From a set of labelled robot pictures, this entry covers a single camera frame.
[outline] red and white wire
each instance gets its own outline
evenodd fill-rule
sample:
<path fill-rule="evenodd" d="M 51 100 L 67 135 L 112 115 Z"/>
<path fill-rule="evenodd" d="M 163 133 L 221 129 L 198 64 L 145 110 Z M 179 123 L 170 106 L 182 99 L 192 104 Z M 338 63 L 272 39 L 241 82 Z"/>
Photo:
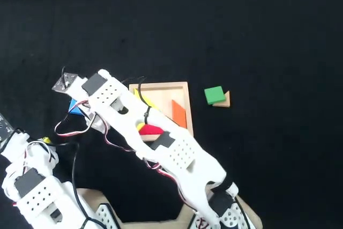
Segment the red and white wire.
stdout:
<path fill-rule="evenodd" d="M 206 229 L 209 226 L 209 223 L 206 222 L 202 217 L 198 219 L 197 222 L 199 222 L 198 229 Z"/>
<path fill-rule="evenodd" d="M 103 134 L 103 139 L 105 140 L 106 144 L 111 145 L 113 147 L 117 147 L 117 148 L 119 148 L 123 151 L 126 151 L 126 152 L 135 152 L 135 150 L 133 150 L 133 149 L 126 149 L 122 146 L 119 146 L 119 145 L 116 145 L 116 144 L 110 142 L 109 139 L 107 138 L 108 131 L 109 131 L 107 122 L 99 114 L 97 114 L 97 116 L 102 120 L 102 123 L 105 126 L 105 133 Z"/>
<path fill-rule="evenodd" d="M 74 106 L 72 106 L 72 108 L 70 108 L 69 111 L 72 111 L 74 108 L 76 108 L 76 107 L 78 107 L 78 106 L 80 106 L 80 105 L 82 105 L 82 104 L 85 104 L 85 103 L 88 103 L 88 100 L 83 100 L 83 101 L 77 102 L 77 103 L 75 103 Z M 88 127 L 87 127 L 85 130 L 83 130 L 83 131 L 72 131 L 72 132 L 67 132 L 67 133 L 64 133 L 64 134 L 59 134 L 59 133 L 57 132 L 57 128 L 58 128 L 58 126 L 63 122 L 63 120 L 62 120 L 61 122 L 59 122 L 58 124 L 56 124 L 56 126 L 55 126 L 55 133 L 56 133 L 57 135 L 61 136 L 61 137 L 70 137 L 70 136 L 74 136 L 74 135 L 78 135 L 78 134 L 83 134 L 83 133 L 87 132 L 87 131 L 92 127 L 92 124 L 94 123 L 95 118 L 96 118 L 96 115 L 93 116 L 93 118 L 92 118 L 92 120 L 90 121 Z"/>
<path fill-rule="evenodd" d="M 51 159 L 53 158 L 53 155 L 51 154 L 51 150 L 50 150 L 49 146 L 44 141 L 31 141 L 31 142 L 29 142 L 25 148 L 25 151 L 24 151 L 23 174 L 26 173 L 27 168 L 28 168 L 28 165 L 26 162 L 26 158 L 28 156 L 28 149 L 31 145 L 34 145 L 34 144 L 43 144 L 45 146 L 45 148 L 47 149 L 47 151 L 49 153 L 49 162 L 51 162 Z"/>
<path fill-rule="evenodd" d="M 163 176 L 166 176 L 170 179 L 172 179 L 176 185 L 177 185 L 177 191 L 178 191 L 178 195 L 180 196 L 180 199 L 183 201 L 183 203 L 185 205 L 187 205 L 188 207 L 190 207 L 191 209 L 195 210 L 195 208 L 193 208 L 190 204 L 187 203 L 187 200 L 185 199 L 185 197 L 183 196 L 181 190 L 180 190 L 180 187 L 178 186 L 178 182 L 177 180 L 175 179 L 175 177 L 173 177 L 171 174 L 167 173 L 166 171 L 163 171 L 161 168 L 159 169 L 156 169 L 156 171 L 159 173 L 159 174 L 162 174 Z"/>
<path fill-rule="evenodd" d="M 160 163 L 156 163 L 155 165 L 151 166 L 145 158 L 143 159 L 143 161 L 149 169 L 156 170 L 161 167 Z"/>

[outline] black cable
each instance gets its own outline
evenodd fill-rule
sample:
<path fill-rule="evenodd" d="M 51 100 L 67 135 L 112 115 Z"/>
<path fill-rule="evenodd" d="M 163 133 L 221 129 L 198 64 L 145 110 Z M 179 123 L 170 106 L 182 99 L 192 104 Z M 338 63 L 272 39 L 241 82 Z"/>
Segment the black cable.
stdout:
<path fill-rule="evenodd" d="M 145 76 L 140 76 L 139 78 L 141 78 L 141 80 L 138 83 L 138 90 L 137 91 L 138 91 L 138 95 L 139 95 L 141 101 L 148 106 L 146 112 L 144 113 L 144 123 L 148 124 L 148 116 L 149 116 L 151 106 L 148 105 L 148 103 L 145 101 L 145 99 L 141 95 L 141 89 L 140 88 L 141 88 L 142 82 L 145 80 Z"/>
<path fill-rule="evenodd" d="M 65 83 L 65 78 L 64 78 L 64 70 L 65 70 L 65 67 L 62 67 L 62 70 L 61 70 L 61 81 L 63 83 L 64 88 L 67 88 L 66 83 Z"/>
<path fill-rule="evenodd" d="M 79 198 L 79 195 L 77 194 L 77 191 L 76 191 L 76 183 L 75 183 L 75 170 L 76 170 L 76 160 L 77 160 L 77 154 L 79 152 L 79 149 L 80 149 L 80 144 L 77 143 L 77 142 L 66 142 L 66 143 L 61 143 L 61 144 L 53 144 L 53 143 L 47 143 L 48 146 L 52 146 L 52 147 L 59 147 L 59 146 L 68 146 L 68 145 L 75 145 L 76 146 L 76 150 L 75 150 L 75 154 L 74 154 L 74 159 L 73 159 L 73 165 L 72 165 L 72 170 L 71 170 L 71 183 L 73 185 L 73 193 L 74 193 L 74 196 L 75 196 L 75 199 L 76 199 L 76 202 L 81 210 L 81 212 L 84 214 L 84 216 L 86 217 L 84 223 L 82 224 L 81 228 L 80 229 L 84 229 L 84 227 L 86 226 L 87 222 L 88 221 L 91 221 L 95 224 L 98 224 L 99 226 L 101 226 L 102 228 L 104 229 L 107 229 L 106 226 L 96 220 L 96 219 L 93 219 L 91 217 L 89 217 L 89 215 L 87 214 L 85 208 L 82 206 L 81 204 L 81 201 L 80 201 L 80 198 Z"/>
<path fill-rule="evenodd" d="M 240 208 L 240 210 L 241 210 L 241 212 L 242 212 L 242 214 L 243 214 L 243 217 L 244 217 L 244 220 L 245 220 L 245 222 L 246 222 L 246 224 L 247 224 L 248 229 L 250 229 L 250 224 L 249 224 L 247 215 L 245 214 L 244 209 L 242 208 L 242 206 L 241 206 L 240 202 L 238 201 L 238 198 L 237 198 L 237 197 L 235 197 L 235 201 L 236 201 L 238 207 Z"/>

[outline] blue triangle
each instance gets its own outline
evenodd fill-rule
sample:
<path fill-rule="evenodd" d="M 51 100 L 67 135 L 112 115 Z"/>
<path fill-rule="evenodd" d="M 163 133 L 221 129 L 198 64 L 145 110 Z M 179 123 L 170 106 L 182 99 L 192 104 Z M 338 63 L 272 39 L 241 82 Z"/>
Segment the blue triangle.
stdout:
<path fill-rule="evenodd" d="M 81 112 L 80 108 L 78 108 L 78 107 L 74 108 L 73 110 L 70 110 L 75 104 L 76 104 L 76 100 L 75 99 L 71 99 L 68 112 L 70 114 L 74 114 L 74 115 L 83 115 L 83 113 Z"/>

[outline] metal bracket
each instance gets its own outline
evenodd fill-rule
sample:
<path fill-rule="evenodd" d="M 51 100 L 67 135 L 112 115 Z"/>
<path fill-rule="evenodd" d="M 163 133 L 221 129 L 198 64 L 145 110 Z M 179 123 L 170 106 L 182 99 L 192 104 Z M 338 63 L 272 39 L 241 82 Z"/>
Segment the metal bracket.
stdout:
<path fill-rule="evenodd" d="M 64 80 L 66 87 L 64 86 L 62 82 L 62 78 L 60 78 L 56 84 L 52 87 L 53 91 L 60 92 L 60 93 L 65 93 L 68 87 L 75 81 L 75 79 L 78 77 L 77 74 L 75 73 L 64 73 Z"/>

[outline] orange triangle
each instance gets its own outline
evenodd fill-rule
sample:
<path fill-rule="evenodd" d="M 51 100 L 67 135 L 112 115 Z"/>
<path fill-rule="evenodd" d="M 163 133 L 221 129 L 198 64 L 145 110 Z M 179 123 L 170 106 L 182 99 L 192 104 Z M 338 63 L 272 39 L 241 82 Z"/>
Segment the orange triangle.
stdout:
<path fill-rule="evenodd" d="M 171 101 L 171 105 L 173 109 L 173 121 L 177 125 L 187 128 L 186 110 L 174 100 Z"/>

